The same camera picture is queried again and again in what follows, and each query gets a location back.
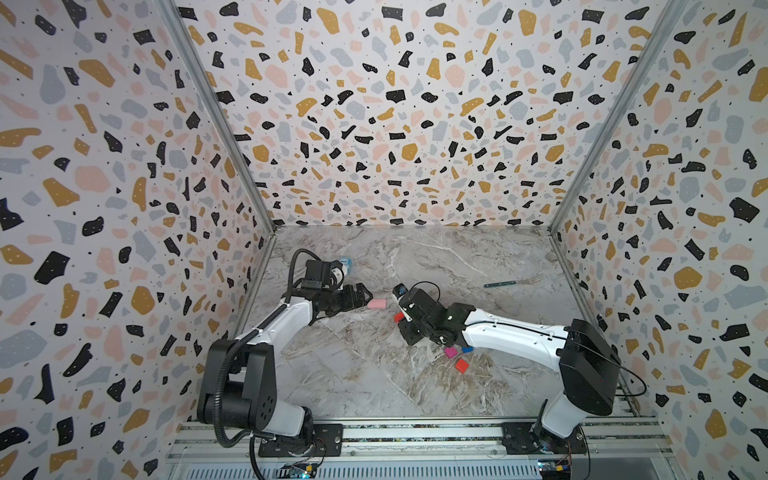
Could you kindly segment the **pink rectangular block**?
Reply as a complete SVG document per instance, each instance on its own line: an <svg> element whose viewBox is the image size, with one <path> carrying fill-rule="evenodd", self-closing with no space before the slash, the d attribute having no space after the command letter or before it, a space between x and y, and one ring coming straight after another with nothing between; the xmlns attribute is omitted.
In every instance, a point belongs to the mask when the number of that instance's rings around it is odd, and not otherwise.
<svg viewBox="0 0 768 480"><path fill-rule="evenodd" d="M387 300L383 298L372 299L367 304L367 308L371 310L384 310L387 308Z"/></svg>

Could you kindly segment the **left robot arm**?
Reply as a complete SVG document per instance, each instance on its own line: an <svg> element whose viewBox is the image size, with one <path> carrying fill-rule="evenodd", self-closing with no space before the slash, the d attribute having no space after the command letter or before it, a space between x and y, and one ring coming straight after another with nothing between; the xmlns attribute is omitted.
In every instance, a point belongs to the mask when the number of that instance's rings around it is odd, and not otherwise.
<svg viewBox="0 0 768 480"><path fill-rule="evenodd" d="M364 308L373 294L362 283L336 289L296 286L260 324L235 339L215 341L207 355L197 421L214 427L227 448L239 441L228 428L269 437L308 437L311 411L278 398L276 356L319 318Z"/></svg>

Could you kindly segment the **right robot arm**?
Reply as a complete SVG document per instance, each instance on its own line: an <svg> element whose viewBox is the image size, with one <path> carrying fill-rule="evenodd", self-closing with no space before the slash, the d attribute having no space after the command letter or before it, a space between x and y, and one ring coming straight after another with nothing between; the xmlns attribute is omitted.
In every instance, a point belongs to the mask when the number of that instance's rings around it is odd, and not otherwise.
<svg viewBox="0 0 768 480"><path fill-rule="evenodd" d="M467 304L425 312L411 303L395 315L410 346L428 339L443 347L485 348L522 357L558 374L561 386L542 404L530 427L507 434L503 443L520 453L579 450L573 434L590 416L613 413L620 360L590 323L534 325L489 314Z"/></svg>

